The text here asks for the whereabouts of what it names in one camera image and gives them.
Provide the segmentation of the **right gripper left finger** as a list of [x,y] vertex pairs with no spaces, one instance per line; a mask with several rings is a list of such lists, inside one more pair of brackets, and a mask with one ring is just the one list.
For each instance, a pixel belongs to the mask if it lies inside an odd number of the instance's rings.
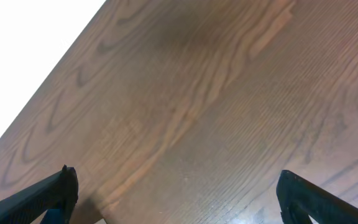
[[0,223],[69,223],[78,201],[78,178],[73,167],[62,170],[0,201]]

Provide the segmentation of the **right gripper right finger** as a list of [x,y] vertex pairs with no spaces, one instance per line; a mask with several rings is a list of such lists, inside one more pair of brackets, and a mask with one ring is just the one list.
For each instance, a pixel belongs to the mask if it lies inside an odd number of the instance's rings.
[[276,194],[284,224],[358,224],[358,208],[289,170],[281,171]]

